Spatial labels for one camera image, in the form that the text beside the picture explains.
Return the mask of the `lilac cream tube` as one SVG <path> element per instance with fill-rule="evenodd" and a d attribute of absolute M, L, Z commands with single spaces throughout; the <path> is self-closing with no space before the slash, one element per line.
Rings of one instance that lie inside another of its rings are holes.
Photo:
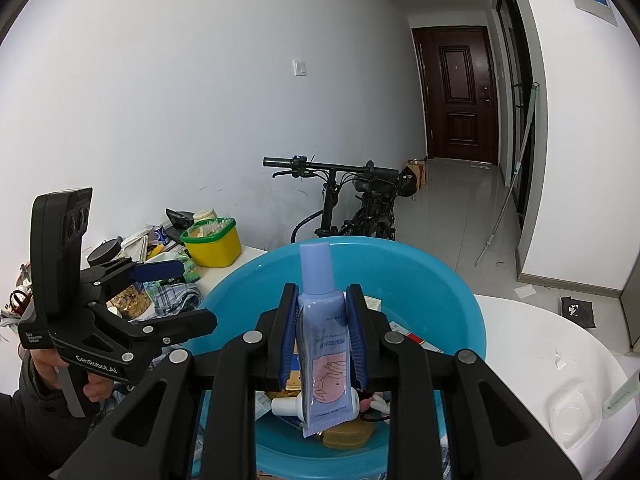
<path fill-rule="evenodd" d="M 302 374 L 303 436 L 350 422 L 359 401 L 350 380 L 345 294 L 336 287 L 331 247 L 299 247 L 302 292 L 297 298 L 296 344 Z"/>

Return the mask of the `cereal jar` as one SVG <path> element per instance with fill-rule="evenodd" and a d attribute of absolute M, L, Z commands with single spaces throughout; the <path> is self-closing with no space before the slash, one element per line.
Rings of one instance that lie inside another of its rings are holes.
<path fill-rule="evenodd" d="M 130 285 L 107 301 L 108 310 L 128 321 L 140 318 L 150 305 L 151 299 L 148 294 L 144 288 L 140 288 L 136 284 Z"/>

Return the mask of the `blue plaid shirt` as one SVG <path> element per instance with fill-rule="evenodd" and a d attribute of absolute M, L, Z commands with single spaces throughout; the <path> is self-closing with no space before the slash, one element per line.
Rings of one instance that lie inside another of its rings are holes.
<path fill-rule="evenodd" d="M 198 286 L 190 283 L 161 285 L 153 282 L 145 284 L 144 290 L 152 301 L 156 318 L 196 310 L 203 300 Z"/>

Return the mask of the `green tissue box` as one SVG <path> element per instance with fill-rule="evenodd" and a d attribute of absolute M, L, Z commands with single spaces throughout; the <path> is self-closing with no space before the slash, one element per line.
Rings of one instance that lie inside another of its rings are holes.
<path fill-rule="evenodd" d="M 187 283 L 195 283 L 201 279 L 198 268 L 186 252 L 178 252 L 176 259 L 183 265 L 183 278 Z"/>

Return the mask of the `yellow green bin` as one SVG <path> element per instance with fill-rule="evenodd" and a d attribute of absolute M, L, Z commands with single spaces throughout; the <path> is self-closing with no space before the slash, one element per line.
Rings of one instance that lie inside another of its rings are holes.
<path fill-rule="evenodd" d="M 194 223 L 180 235 L 191 259 L 204 268 L 226 268 L 241 255 L 236 221 L 224 217 Z"/>

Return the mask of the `amber soap bar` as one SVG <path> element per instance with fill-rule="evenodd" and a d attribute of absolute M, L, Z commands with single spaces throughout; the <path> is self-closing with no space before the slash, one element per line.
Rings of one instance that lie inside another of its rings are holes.
<path fill-rule="evenodd" d="M 358 450 L 363 448 L 374 434 L 373 422 L 366 422 L 360 418 L 343 422 L 322 432 L 321 441 L 326 448 L 334 450 Z"/>

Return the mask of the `blue plastic basin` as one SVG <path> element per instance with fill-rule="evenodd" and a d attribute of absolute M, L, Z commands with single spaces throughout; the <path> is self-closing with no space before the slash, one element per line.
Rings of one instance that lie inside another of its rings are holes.
<path fill-rule="evenodd" d="M 338 289 L 361 286 L 380 300 L 383 313 L 447 354 L 471 349 L 486 354 L 480 306 L 469 287 L 445 263 L 408 245 L 372 237 L 335 237 L 331 242 Z M 218 350 L 254 328 L 259 315 L 278 306 L 285 284 L 300 283 L 298 245 L 262 252 L 245 247 L 228 268 L 201 268 L 196 283 L 204 308 L 215 313 L 216 330 L 186 343 L 194 354 Z M 386 469 L 384 422 L 363 448 L 337 451 L 271 414 L 256 422 L 257 468 L 285 479 L 360 479 Z"/>

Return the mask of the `clear plastic lid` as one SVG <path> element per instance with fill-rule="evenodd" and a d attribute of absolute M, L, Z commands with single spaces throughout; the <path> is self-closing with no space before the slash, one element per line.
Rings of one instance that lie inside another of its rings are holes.
<path fill-rule="evenodd" d="M 585 382 L 569 382 L 548 397 L 549 427 L 565 451 L 579 448 L 599 429 L 602 403 Z"/>

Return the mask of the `black bicycle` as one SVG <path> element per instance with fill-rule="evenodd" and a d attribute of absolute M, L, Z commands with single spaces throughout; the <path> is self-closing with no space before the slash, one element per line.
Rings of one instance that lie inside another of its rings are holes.
<path fill-rule="evenodd" d="M 418 190 L 418 178 L 410 168 L 385 168 L 370 160 L 363 166 L 352 166 L 295 155 L 265 157 L 262 166 L 276 170 L 272 174 L 275 178 L 290 176 L 322 181 L 321 208 L 296 224 L 291 243 L 295 243 L 299 231 L 314 220 L 319 222 L 314 229 L 316 237 L 367 236 L 394 240 L 396 200 L 410 198 Z"/>

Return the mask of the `dark brown door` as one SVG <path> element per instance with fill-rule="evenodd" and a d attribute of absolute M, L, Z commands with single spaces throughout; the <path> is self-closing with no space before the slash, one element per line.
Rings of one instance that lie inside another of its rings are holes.
<path fill-rule="evenodd" d="M 412 36 L 422 84 L 427 156 L 495 165 L 499 126 L 487 28 L 419 27 Z"/>

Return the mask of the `wall switch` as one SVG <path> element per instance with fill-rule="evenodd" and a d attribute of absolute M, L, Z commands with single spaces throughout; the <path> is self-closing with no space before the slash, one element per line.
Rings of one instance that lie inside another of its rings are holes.
<path fill-rule="evenodd" d="M 294 60 L 292 65 L 295 77 L 305 77 L 307 75 L 306 63 L 304 61 Z"/>

